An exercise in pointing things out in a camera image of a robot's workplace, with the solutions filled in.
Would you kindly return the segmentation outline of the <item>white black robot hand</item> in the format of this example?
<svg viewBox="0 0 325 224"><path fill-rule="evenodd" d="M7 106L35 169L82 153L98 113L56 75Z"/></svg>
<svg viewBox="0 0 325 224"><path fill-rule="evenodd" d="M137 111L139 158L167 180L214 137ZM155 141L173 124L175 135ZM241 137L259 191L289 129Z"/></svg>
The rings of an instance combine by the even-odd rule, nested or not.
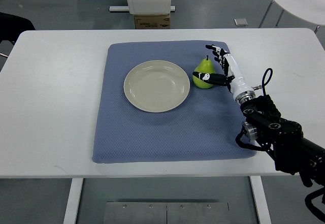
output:
<svg viewBox="0 0 325 224"><path fill-rule="evenodd" d="M244 76L230 52L215 45L206 45L206 48L213 51L215 60L220 64L224 74L194 71L192 75L208 84L226 86L239 105L254 99L253 88L245 82Z"/></svg>

